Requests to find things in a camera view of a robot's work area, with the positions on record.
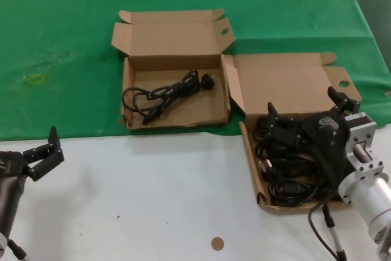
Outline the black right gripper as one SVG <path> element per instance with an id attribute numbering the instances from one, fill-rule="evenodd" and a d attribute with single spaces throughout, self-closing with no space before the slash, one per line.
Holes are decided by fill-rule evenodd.
<path id="1" fill-rule="evenodd" d="M 360 102 L 344 92 L 337 92 L 332 86 L 328 87 L 327 94 L 335 106 L 330 111 L 311 114 L 303 119 L 280 117 L 269 102 L 268 134 L 273 140 L 298 148 L 302 145 L 303 132 L 331 185 L 338 186 L 347 165 L 348 126 L 344 116 L 357 114 Z"/>

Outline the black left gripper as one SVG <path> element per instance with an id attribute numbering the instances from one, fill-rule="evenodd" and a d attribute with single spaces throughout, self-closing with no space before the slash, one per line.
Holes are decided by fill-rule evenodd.
<path id="1" fill-rule="evenodd" d="M 42 160 L 30 168 L 28 162 Z M 48 136 L 48 143 L 20 152 L 1 151 L 1 181 L 8 178 L 30 177 L 33 181 L 40 180 L 64 161 L 57 129 L 52 126 Z"/>

